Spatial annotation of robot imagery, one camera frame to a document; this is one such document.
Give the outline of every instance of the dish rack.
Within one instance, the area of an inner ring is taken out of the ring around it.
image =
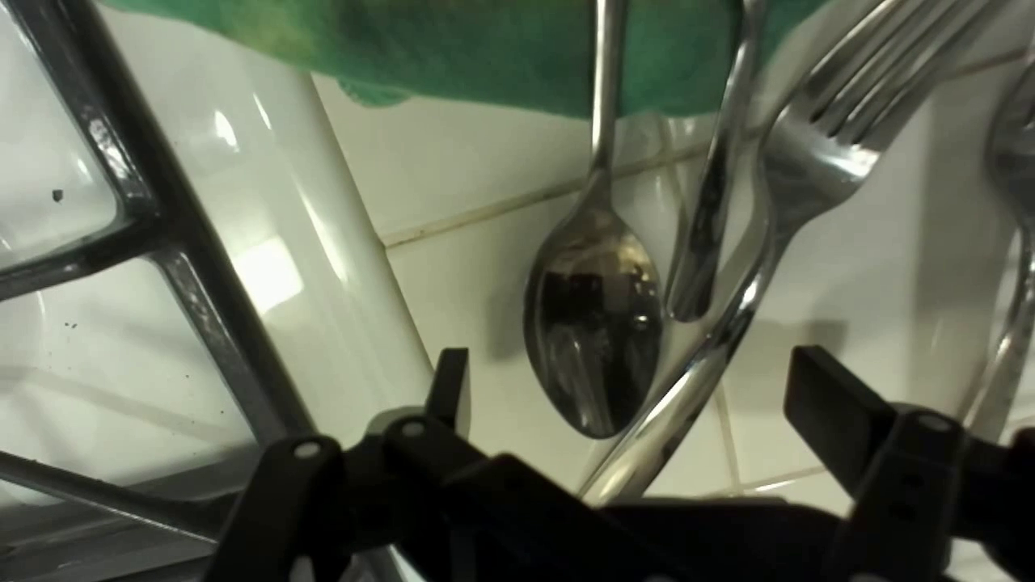
[[[92,0],[3,0],[115,193],[115,221],[0,267],[0,301],[148,259],[213,354],[254,447],[133,489],[0,451],[0,483],[62,498],[0,510],[0,578],[182,578],[206,556],[261,447],[314,432],[258,309]]]

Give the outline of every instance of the grout line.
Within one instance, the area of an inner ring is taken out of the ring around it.
[[[942,83],[959,81],[959,79],[973,79],[973,74],[979,74],[979,70],[1009,66],[1009,60],[1024,57],[1024,55],[1027,55],[1027,49],[989,55],[989,57],[982,57],[982,60],[973,60],[973,66],[965,66],[965,69],[952,70],[948,79],[942,79]],[[755,127],[755,128],[748,133],[748,140],[758,140],[764,128],[765,128],[765,123]],[[703,158],[705,147],[709,147],[709,144],[690,144],[690,147],[679,147],[679,153],[677,153],[669,133],[662,128],[662,153],[624,164],[621,170],[614,170],[614,179],[634,179],[634,176],[657,170],[657,168],[662,168],[662,164],[693,163],[693,158]],[[581,184],[581,179],[572,179],[572,181],[564,181],[564,184],[552,184],[552,187],[542,187],[542,191],[529,191],[529,193],[520,193],[520,198],[512,198],[512,200],[500,200],[500,205],[485,205],[485,208],[476,208],[476,210],[445,216],[445,221],[434,221],[434,224],[424,224],[424,227],[414,227],[414,230],[388,232],[388,237],[382,237],[382,243],[384,243],[384,248],[391,252],[391,248],[420,243],[420,240],[434,240],[434,237],[448,232],[448,230],[464,230],[464,227],[470,227],[470,224],[481,224],[481,221],[490,221],[490,216],[500,216],[500,212],[515,212],[515,210],[525,210],[525,208],[537,208],[537,205],[566,198],[566,193],[572,193],[579,184]]]
[[[649,155],[649,158],[641,158],[641,163],[631,163],[631,164],[618,168],[614,181],[638,179],[638,176],[648,176],[648,170],[660,170],[660,168],[666,168],[674,163],[679,163],[679,155],[660,153],[660,155]],[[481,224],[481,221],[490,221],[490,216],[500,216],[500,212],[515,212],[515,210],[537,208],[537,205],[548,205],[548,200],[555,200],[555,198],[568,198],[568,193],[576,193],[579,184],[581,184],[581,179],[572,179],[572,181],[564,181],[564,184],[525,193],[525,198],[512,198],[512,200],[500,200],[500,205],[485,205],[485,208],[476,208],[470,212],[455,212],[455,216],[445,216],[445,221],[434,221],[434,224],[424,224],[424,227],[414,227],[414,230],[391,232],[382,243],[391,252],[391,248],[420,243],[420,240],[448,232],[448,230],[464,230],[470,224]]]
[[[826,467],[806,467],[806,468],[781,473],[781,475],[769,475],[769,479],[745,483],[740,489],[724,489],[724,493],[749,493],[758,489],[772,489],[781,483],[797,483],[797,479],[812,479],[812,475],[829,475],[829,468]]]
[[[718,431],[720,431],[720,438],[724,438],[724,467],[735,479],[735,489],[745,489],[745,479],[740,479],[740,455],[736,455],[736,436],[735,436],[735,417],[730,417],[730,402],[724,391],[716,395],[716,410],[718,410]]]
[[[1018,426],[1035,426],[1035,414],[1014,417],[1006,426],[1018,431]]]
[[[323,100],[319,100],[319,87],[314,83],[314,81],[306,81],[306,100],[309,100],[309,107],[317,111],[317,115],[323,119],[319,127],[323,127],[323,140],[332,144],[332,147],[341,147],[342,153],[342,144],[336,142],[336,133],[332,133],[332,127],[329,127],[329,113],[327,113],[327,107],[323,107]],[[424,352],[424,368],[434,375],[438,368],[438,354],[427,348],[427,340],[424,340],[424,332],[420,332],[420,327],[417,327],[417,313],[414,313],[414,306],[411,306],[411,301],[406,301],[406,294],[405,294],[405,288],[401,288],[401,281],[399,281],[399,271],[396,271],[396,266],[391,266],[391,252],[388,252],[388,247],[382,243],[382,237],[378,237],[378,230],[374,230],[374,224],[373,224],[373,212],[368,212],[368,208],[364,208],[364,200],[361,200],[361,193],[358,193],[358,184],[356,184],[356,179],[351,179],[351,170],[348,170],[348,163],[345,158],[341,158],[341,170],[351,181],[351,191],[356,191],[356,205],[361,208],[361,227],[374,237],[374,248],[378,248],[378,259],[384,263],[384,267],[388,267],[388,278],[391,278],[391,291],[399,294],[399,301],[401,301],[401,309],[405,309],[405,317],[406,317],[406,324],[411,324],[411,332],[414,332],[414,340],[420,343],[420,352]]]

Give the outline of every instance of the spoon bowl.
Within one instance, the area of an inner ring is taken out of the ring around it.
[[[525,294],[526,359],[586,436],[621,432],[660,354],[657,266],[612,208],[618,0],[594,0],[591,164],[579,208],[548,237]]]

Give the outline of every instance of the green cloth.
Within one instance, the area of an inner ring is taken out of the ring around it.
[[[589,113],[591,0],[106,0],[323,70],[358,104],[406,95]],[[823,0],[769,0],[765,55]],[[720,104],[730,0],[626,0],[621,111]]]

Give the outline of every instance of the silverware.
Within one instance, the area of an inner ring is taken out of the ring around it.
[[[713,306],[716,271],[728,224],[728,193],[745,155],[745,127],[758,83],[765,0],[735,4],[735,60],[720,98],[718,133],[705,155],[703,198],[683,200],[677,255],[669,267],[666,306],[677,319],[694,319]]]
[[[1009,421],[1035,327],[1035,69],[1022,74],[992,119],[988,170],[1000,200],[1014,216],[1022,248],[1000,343],[959,421],[970,432],[997,443]]]
[[[764,212],[755,216],[755,237],[764,252],[586,479],[586,500],[648,491],[716,395],[793,237],[859,191],[942,69],[997,7],[1002,0],[883,0],[806,74],[759,147],[765,221],[759,227]]]
[[[660,354],[657,266],[612,208],[618,0],[594,4],[591,164],[525,294],[525,346],[552,408],[586,436],[641,410]]]

